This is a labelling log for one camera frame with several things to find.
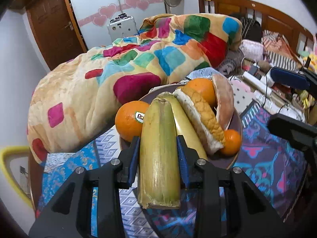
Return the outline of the black bag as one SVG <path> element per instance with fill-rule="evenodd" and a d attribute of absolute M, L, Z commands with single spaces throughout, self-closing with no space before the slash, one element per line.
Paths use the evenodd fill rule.
<path fill-rule="evenodd" d="M 253 18 L 241 18 L 242 38 L 255 42 L 262 41 L 262 27 L 260 23 Z"/>

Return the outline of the yellow foam tube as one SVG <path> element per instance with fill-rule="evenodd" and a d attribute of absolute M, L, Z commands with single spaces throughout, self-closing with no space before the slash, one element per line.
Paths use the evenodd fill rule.
<path fill-rule="evenodd" d="M 19 198 L 27 204 L 27 206 L 33 208 L 30 196 L 28 196 L 20 186 L 20 174 L 18 173 L 20 165 L 18 162 L 13 163 L 13 160 L 28 158 L 29 153 L 30 149 L 28 146 L 8 146 L 1 148 L 1 172 Z"/>

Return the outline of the orange with white sticker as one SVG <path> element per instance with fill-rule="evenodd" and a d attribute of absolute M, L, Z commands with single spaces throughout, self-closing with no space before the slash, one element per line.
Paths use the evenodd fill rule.
<path fill-rule="evenodd" d="M 141 136 L 145 113 L 149 104 L 131 101 L 124 104 L 116 113 L 115 126 L 122 139 L 131 142 L 134 136 Z"/>

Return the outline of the dark brown round plate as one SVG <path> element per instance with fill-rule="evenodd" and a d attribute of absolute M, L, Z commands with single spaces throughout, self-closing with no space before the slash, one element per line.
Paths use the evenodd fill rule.
<path fill-rule="evenodd" d="M 158 99 L 163 105 L 171 105 L 174 116 L 176 133 L 182 135 L 187 147 L 196 150 L 200 158 L 209 160 L 216 167 L 229 169 L 235 163 L 239 152 L 233 155 L 224 153 L 229 145 L 229 133 L 242 134 L 242 124 L 235 109 L 225 113 L 228 127 L 214 114 L 208 101 L 194 88 L 184 84 L 160 87 L 138 99 L 146 103 L 143 113 L 150 113 L 149 105 Z"/>

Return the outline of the pink patterned pillow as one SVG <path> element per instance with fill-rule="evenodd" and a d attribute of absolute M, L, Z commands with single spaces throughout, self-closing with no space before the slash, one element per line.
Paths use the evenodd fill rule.
<path fill-rule="evenodd" d="M 264 46 L 259 42 L 243 39 L 239 49 L 246 58 L 256 62 L 261 61 L 264 58 Z"/>

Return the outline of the white power strip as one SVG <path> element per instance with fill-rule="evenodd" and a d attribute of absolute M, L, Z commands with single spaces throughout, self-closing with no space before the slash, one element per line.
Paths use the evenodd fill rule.
<path fill-rule="evenodd" d="M 242 78 L 245 81 L 247 81 L 249 84 L 251 84 L 255 89 L 257 89 L 258 91 L 261 91 L 267 97 L 271 96 L 272 89 L 268 86 L 267 83 L 263 83 L 262 81 L 260 81 L 259 79 L 257 79 L 256 77 L 248 73 L 247 71 L 245 71 L 242 74 Z"/>

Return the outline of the colourful patchwork blanket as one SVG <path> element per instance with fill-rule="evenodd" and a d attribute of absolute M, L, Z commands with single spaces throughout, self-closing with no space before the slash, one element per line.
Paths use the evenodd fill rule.
<path fill-rule="evenodd" d="M 57 66 L 31 98 L 27 139 L 35 161 L 75 152 L 112 125 L 123 104 L 196 69 L 217 67 L 242 41 L 242 23 L 215 13 L 159 14 L 139 32 Z"/>

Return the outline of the frosted sliding wardrobe doors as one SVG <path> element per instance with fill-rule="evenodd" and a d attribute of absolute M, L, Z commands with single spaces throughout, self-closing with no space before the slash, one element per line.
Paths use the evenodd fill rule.
<path fill-rule="evenodd" d="M 125 13 L 139 29 L 145 18 L 165 13 L 163 0 L 70 0 L 79 30 L 88 49 L 112 43 L 107 25 Z"/>

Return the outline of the white metal box device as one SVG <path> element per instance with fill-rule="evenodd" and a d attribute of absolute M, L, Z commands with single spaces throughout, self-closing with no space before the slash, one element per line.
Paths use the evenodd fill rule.
<path fill-rule="evenodd" d="M 115 19 L 111 19 L 107 25 L 111 41 L 114 42 L 117 38 L 125 38 L 137 34 L 137 26 L 134 17 L 122 13 Z"/>

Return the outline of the large orange with sticker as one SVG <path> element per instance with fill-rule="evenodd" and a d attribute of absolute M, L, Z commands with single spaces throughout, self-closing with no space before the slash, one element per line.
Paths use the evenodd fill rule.
<path fill-rule="evenodd" d="M 211 108 L 217 106 L 213 82 L 205 78 L 190 80 L 186 86 L 197 91 L 205 99 Z"/>

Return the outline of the small mandarin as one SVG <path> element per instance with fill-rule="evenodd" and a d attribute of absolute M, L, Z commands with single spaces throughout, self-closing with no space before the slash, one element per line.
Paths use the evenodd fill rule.
<path fill-rule="evenodd" d="M 220 150 L 221 154 L 225 156 L 233 156 L 239 152 L 242 145 L 241 135 L 235 130 L 226 130 L 224 132 L 225 145 Z"/>

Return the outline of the large pomelo segment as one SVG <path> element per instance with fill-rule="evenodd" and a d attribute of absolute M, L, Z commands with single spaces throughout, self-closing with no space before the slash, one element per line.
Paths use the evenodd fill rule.
<path fill-rule="evenodd" d="M 234 93 L 228 79 L 221 74 L 213 74 L 212 82 L 217 100 L 216 118 L 225 131 L 230 125 L 234 113 Z"/>

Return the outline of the brown wooden door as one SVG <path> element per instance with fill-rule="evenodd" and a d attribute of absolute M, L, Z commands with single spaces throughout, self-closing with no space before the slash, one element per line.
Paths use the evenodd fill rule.
<path fill-rule="evenodd" d="M 65 0 L 29 0 L 26 13 L 36 44 L 50 70 L 87 51 Z"/>

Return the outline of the cream filled bread roll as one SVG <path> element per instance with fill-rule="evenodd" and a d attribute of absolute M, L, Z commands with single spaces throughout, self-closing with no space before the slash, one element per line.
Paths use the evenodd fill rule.
<path fill-rule="evenodd" d="M 224 131 L 208 102 L 188 86 L 177 88 L 173 95 L 190 120 L 206 154 L 212 156 L 225 145 Z"/>

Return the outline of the wooden bed headboard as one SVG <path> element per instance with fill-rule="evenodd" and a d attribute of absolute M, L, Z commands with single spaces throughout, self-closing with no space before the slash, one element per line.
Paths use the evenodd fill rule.
<path fill-rule="evenodd" d="M 198 0 L 198 6 L 200 13 L 239 13 L 254 18 L 260 23 L 262 30 L 283 35 L 294 53 L 299 54 L 313 48 L 315 36 L 308 29 L 291 16 L 268 5 L 252 0 Z"/>

